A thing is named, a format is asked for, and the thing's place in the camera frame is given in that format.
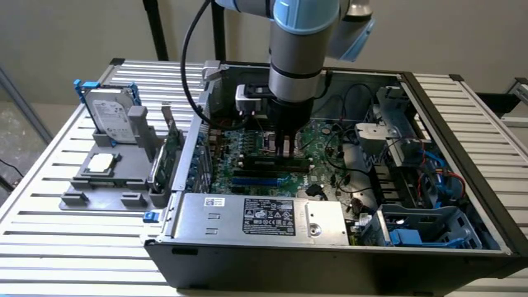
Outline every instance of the motherboard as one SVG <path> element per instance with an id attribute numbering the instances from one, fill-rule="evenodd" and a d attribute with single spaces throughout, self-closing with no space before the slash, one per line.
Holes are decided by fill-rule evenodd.
<path id="1" fill-rule="evenodd" d="M 315 184 L 322 188 L 326 199 L 347 204 L 350 195 L 337 190 L 337 181 L 346 172 L 333 167 L 345 166 L 343 144 L 333 137 L 343 127 L 325 120 L 313 120 L 301 129 L 295 139 L 287 139 L 285 146 L 295 142 L 294 157 L 287 155 L 285 164 L 275 162 L 275 133 L 265 130 L 211 130 L 210 145 L 214 163 L 211 192 L 251 196 L 299 197 L 321 199 L 307 194 Z"/>

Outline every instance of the metal pole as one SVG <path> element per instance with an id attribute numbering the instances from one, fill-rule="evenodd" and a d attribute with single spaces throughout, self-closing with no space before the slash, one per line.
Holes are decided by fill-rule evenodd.
<path id="1" fill-rule="evenodd" d="M 211 12 L 214 15 L 214 38 L 215 38 L 215 58 L 219 61 L 227 60 L 226 55 L 226 20 L 225 8 L 211 2 Z"/>
<path id="2" fill-rule="evenodd" d="M 158 0 L 143 0 L 149 23 L 151 24 L 153 39 L 155 41 L 157 55 L 161 61 L 169 61 L 169 52 L 165 36 L 165 26 L 159 16 Z"/>
<path id="3" fill-rule="evenodd" d="M 19 108 L 21 112 L 23 113 L 27 121 L 34 126 L 35 131 L 38 132 L 41 138 L 45 140 L 46 144 L 54 139 L 43 121 L 41 120 L 39 116 L 37 115 L 33 106 L 25 100 L 23 95 L 19 93 L 14 83 L 10 80 L 9 75 L 6 74 L 2 66 L 0 66 L 0 85 L 3 86 L 5 90 L 7 91 L 11 99 L 17 107 Z"/>

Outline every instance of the white wall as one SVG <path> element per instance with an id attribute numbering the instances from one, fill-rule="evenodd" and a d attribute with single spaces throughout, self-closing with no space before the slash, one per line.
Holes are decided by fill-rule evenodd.
<path id="1" fill-rule="evenodd" d="M 170 58 L 201 0 L 159 0 Z M 371 0 L 377 29 L 355 64 L 329 65 L 462 74 L 474 89 L 501 92 L 528 77 L 527 0 Z M 190 61 L 214 58 L 211 12 Z M 74 103 L 75 78 L 97 79 L 114 57 L 155 59 L 142 0 L 0 0 L 0 63 L 31 101 Z M 227 12 L 229 59 L 267 60 L 270 24 Z"/>

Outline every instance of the green circuit board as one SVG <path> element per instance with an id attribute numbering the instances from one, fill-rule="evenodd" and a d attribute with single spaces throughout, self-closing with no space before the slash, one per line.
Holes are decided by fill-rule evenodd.
<path id="1" fill-rule="evenodd" d="M 333 137 L 333 133 L 326 135 L 322 130 L 331 129 L 333 124 L 326 121 L 314 120 L 307 127 L 302 129 L 297 136 L 295 158 L 311 160 L 313 169 L 309 173 L 282 173 L 278 184 L 271 186 L 239 186 L 233 184 L 235 178 L 234 171 L 239 168 L 239 157 L 242 154 L 255 157 L 275 156 L 271 145 L 267 142 L 271 131 L 223 131 L 222 134 L 214 131 L 213 161 L 214 176 L 211 183 L 211 193 L 215 194 L 242 194 L 253 196 L 277 196 L 277 197 L 306 197 L 306 190 L 310 185 L 325 185 L 325 192 L 329 197 L 337 196 L 335 188 L 331 188 L 331 177 L 342 179 L 343 171 L 337 170 L 326 162 L 326 145 Z M 329 147 L 337 148 L 339 140 L 335 137 Z M 337 153 L 330 158 L 338 166 L 345 166 L 343 159 L 337 158 Z"/>

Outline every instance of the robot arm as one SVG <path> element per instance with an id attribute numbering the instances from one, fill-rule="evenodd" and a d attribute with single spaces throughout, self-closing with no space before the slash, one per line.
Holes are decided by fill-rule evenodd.
<path id="1" fill-rule="evenodd" d="M 327 56 L 355 61 L 374 19 L 370 0 L 217 0 L 229 9 L 273 21 L 267 115 L 277 126 L 277 154 L 311 118 Z M 294 155 L 294 142 L 290 151 Z"/>

